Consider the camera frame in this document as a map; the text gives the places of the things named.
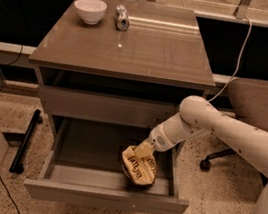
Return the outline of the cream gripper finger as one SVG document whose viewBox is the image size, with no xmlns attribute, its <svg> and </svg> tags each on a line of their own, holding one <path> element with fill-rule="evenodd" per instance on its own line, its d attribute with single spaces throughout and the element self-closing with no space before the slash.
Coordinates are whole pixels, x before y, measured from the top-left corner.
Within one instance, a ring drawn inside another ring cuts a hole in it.
<svg viewBox="0 0 268 214">
<path fill-rule="evenodd" d="M 144 140 L 141 144 L 139 144 L 134 149 L 134 155 L 137 158 L 151 156 L 153 152 L 154 152 L 154 148 L 147 140 Z"/>
</svg>

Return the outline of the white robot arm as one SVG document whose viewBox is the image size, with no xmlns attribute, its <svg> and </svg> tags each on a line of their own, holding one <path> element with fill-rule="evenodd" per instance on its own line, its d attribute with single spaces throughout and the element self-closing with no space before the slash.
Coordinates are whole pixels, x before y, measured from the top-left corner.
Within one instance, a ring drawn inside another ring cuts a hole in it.
<svg viewBox="0 0 268 214">
<path fill-rule="evenodd" d="M 146 141 L 128 159 L 134 182 L 154 182 L 156 167 L 151 162 L 155 151 L 173 148 L 183 140 L 210 131 L 250 165 L 268 178 L 268 132 L 226 116 L 202 97 L 186 97 L 179 112 L 154 128 Z M 253 214 L 268 214 L 268 184 L 261 191 Z"/>
</svg>

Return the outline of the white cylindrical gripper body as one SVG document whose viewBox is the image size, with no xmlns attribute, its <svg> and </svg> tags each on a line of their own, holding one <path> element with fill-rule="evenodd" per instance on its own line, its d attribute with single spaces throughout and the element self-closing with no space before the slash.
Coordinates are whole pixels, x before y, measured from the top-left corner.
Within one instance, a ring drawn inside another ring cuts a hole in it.
<svg viewBox="0 0 268 214">
<path fill-rule="evenodd" d="M 150 131 L 148 142 L 152 145 L 155 151 L 165 152 L 173 148 L 176 143 L 170 140 L 167 136 L 163 125 L 159 124 Z"/>
</svg>

